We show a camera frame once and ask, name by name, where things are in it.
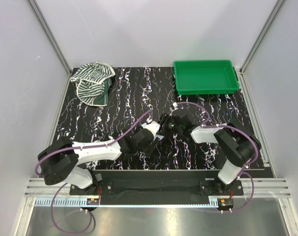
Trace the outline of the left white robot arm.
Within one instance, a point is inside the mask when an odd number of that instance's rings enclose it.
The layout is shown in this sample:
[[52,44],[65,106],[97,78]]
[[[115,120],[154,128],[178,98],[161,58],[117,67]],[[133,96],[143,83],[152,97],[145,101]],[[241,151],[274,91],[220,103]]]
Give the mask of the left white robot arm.
[[91,171],[79,167],[81,164],[127,159],[137,152],[151,155],[162,139],[151,124],[145,128],[137,127],[136,133],[131,132],[121,139],[100,143],[79,143],[61,138],[39,153],[36,167],[41,169],[40,175],[47,186],[67,182],[91,195],[97,191],[98,183]]

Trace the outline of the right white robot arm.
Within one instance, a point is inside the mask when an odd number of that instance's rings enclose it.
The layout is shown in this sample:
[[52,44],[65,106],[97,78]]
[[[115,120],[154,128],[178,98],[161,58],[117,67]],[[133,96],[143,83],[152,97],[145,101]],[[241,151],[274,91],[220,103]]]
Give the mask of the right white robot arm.
[[188,115],[173,116],[163,113],[159,120],[158,133],[164,137],[177,134],[187,142],[195,144],[217,144],[226,157],[218,176],[214,180],[199,182],[201,195],[226,195],[232,191],[236,179],[259,157],[260,141],[238,120],[215,126],[193,125]]

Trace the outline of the green white striped towel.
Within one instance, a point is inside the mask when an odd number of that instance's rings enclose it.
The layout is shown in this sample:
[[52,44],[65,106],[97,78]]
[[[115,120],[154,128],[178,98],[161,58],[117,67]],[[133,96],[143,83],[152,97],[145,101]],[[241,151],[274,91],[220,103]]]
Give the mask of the green white striped towel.
[[105,63],[91,62],[81,66],[70,81],[76,86],[79,100],[92,107],[108,105],[108,90],[115,76],[114,69]]

